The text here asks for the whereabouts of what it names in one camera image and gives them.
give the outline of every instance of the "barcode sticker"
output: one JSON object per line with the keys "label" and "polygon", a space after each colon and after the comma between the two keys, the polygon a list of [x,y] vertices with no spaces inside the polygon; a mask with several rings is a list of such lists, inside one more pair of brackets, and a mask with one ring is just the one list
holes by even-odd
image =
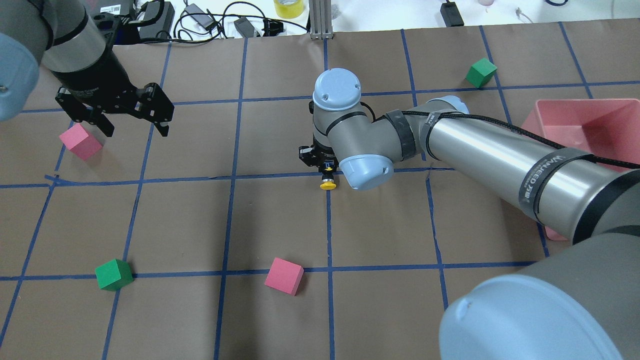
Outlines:
{"label": "barcode sticker", "polygon": [[120,5],[103,6],[102,8],[100,8],[100,12],[120,15]]}

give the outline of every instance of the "pink bin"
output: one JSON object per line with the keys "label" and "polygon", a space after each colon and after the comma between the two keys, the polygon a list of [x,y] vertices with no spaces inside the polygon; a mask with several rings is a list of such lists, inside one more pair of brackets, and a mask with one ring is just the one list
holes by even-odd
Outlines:
{"label": "pink bin", "polygon": [[[640,163],[638,99],[538,100],[522,128],[597,156]],[[545,231],[551,240],[566,240],[548,227]]]}

